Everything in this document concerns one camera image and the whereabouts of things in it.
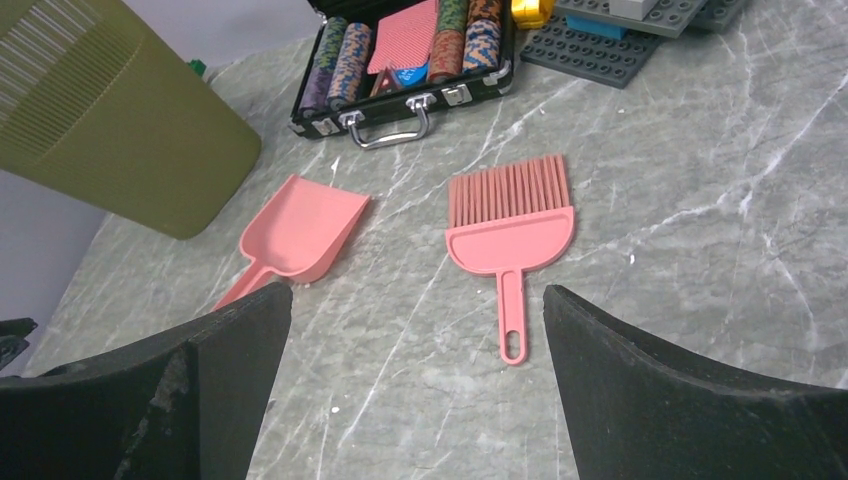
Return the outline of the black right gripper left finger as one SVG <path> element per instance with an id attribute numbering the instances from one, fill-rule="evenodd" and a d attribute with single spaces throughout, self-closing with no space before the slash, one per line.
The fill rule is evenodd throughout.
<path id="1" fill-rule="evenodd" d="M 274 282 L 35 377 L 1 381 L 5 479 L 243 479 L 291 326 Z"/>

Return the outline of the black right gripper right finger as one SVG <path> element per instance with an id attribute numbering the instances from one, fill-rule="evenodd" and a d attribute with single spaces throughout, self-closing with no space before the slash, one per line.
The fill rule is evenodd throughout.
<path id="1" fill-rule="evenodd" d="M 847 393 L 733 367 L 548 286 L 543 317 L 583 479 L 843 479 Z"/>

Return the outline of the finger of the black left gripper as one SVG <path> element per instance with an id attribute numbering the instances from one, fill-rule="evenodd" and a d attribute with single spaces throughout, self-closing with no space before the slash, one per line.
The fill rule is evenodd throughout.
<path id="1" fill-rule="evenodd" d="M 36 328 L 37 323 L 32 318 L 1 321 L 1 370 L 29 347 L 30 343 L 26 340 L 26 337 Z"/>

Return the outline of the pink plastic dustpan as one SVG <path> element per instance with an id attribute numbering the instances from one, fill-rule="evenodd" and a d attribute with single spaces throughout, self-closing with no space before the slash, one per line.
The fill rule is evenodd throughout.
<path id="1" fill-rule="evenodd" d="M 216 310 L 261 288 L 273 276 L 311 284 L 330 270 L 370 197 L 291 175 L 243 231 L 247 269 Z"/>

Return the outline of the pink hand brush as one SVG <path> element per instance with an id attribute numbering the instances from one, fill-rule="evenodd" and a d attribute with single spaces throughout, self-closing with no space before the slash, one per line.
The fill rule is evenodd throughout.
<path id="1" fill-rule="evenodd" d="M 566 160 L 546 155 L 456 175 L 448 183 L 446 247 L 464 271 L 495 279 L 502 360 L 528 356 L 524 274 L 554 263 L 576 228 Z"/>

